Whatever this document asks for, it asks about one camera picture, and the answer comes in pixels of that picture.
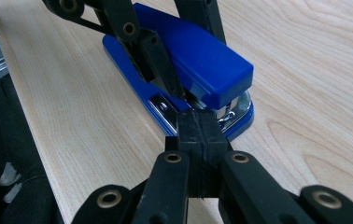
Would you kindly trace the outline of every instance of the black fabric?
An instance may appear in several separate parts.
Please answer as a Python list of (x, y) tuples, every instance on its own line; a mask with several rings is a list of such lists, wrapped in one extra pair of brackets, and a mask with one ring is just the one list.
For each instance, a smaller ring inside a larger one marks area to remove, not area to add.
[[(21, 178), (0, 186), (0, 223), (62, 222), (9, 75), (0, 78), (0, 176), (7, 162)], [(4, 203), (3, 197), (16, 184), (21, 184), (21, 190), (11, 203)]]

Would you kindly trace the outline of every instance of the light wood surface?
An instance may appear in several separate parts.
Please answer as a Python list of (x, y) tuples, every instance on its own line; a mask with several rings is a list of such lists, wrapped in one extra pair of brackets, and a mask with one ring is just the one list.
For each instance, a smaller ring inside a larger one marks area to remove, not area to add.
[[(172, 0), (142, 1), (176, 14)], [(255, 120), (232, 142), (285, 188), (353, 200), (353, 1), (219, 1), (228, 45), (255, 65)], [(85, 17), (95, 21), (92, 11)], [(64, 220), (103, 185), (149, 175), (164, 136), (101, 44), (40, 0), (0, 0), (0, 46)], [(191, 200), (189, 223), (219, 223)]]

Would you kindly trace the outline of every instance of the wood grain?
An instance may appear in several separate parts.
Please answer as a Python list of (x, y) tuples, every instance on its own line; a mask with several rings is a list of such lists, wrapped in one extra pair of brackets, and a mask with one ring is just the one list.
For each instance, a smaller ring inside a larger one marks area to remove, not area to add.
[[(142, 1), (177, 14), (172, 1)], [(353, 200), (353, 1), (219, 1), (228, 45), (255, 65), (255, 121), (232, 142), (285, 188)], [(95, 21), (92, 11), (85, 18)], [(164, 136), (106, 57), (102, 35), (0, 0), (0, 45), (64, 220), (106, 184), (148, 177)], [(219, 223), (191, 200), (189, 223)]]

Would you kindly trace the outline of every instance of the wooden table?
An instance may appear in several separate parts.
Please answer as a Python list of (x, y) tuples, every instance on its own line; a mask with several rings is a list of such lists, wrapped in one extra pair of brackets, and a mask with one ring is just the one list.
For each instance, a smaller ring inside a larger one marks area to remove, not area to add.
[[(173, 1), (142, 1), (177, 14)], [(353, 200), (353, 1), (220, 1), (228, 45), (255, 65), (255, 120), (232, 142), (294, 193), (321, 184)], [(85, 18), (94, 21), (92, 11)], [(0, 0), (0, 46), (69, 223), (103, 185), (149, 175), (164, 135), (101, 44), (42, 1)], [(190, 200), (189, 223), (218, 223)]]

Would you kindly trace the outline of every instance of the blue stapler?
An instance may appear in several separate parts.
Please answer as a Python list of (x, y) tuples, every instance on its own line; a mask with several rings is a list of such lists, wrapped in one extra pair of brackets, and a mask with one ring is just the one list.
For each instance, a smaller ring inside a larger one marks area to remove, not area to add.
[[(165, 134), (177, 134), (177, 113), (189, 108), (214, 111), (229, 140), (251, 124), (253, 66), (224, 43), (218, 6), (208, 4), (216, 1), (176, 0), (186, 20), (122, 0), (44, 2), (58, 16), (106, 34), (105, 51)], [(101, 25), (80, 18), (84, 5)]]

